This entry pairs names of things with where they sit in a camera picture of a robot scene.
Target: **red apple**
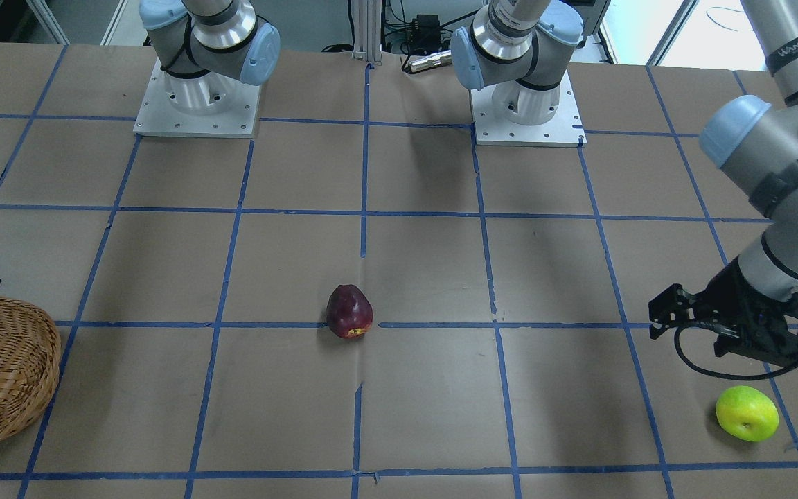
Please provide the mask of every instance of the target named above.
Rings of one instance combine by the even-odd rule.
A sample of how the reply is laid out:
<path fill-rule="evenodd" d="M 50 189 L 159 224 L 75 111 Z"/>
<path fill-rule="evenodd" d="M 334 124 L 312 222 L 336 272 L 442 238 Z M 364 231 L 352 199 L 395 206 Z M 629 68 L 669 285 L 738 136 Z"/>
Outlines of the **red apple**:
<path fill-rule="evenodd" d="M 341 338 L 361 337 L 373 321 L 371 304 L 355 285 L 339 285 L 328 300 L 326 321 L 328 328 Z"/>

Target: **gray floor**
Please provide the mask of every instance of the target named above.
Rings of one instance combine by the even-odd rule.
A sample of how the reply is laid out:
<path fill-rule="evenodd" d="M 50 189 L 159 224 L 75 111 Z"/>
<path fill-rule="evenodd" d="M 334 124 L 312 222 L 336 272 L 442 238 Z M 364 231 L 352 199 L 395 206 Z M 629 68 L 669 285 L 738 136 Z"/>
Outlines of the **gray floor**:
<path fill-rule="evenodd" d="M 574 64 L 585 148 L 494 148 L 449 69 L 280 57 L 254 141 L 156 139 L 152 49 L 0 44 L 0 292 L 64 338 L 0 498 L 798 498 L 798 372 L 747 444 L 647 332 L 766 227 L 697 145 L 765 73 Z"/>

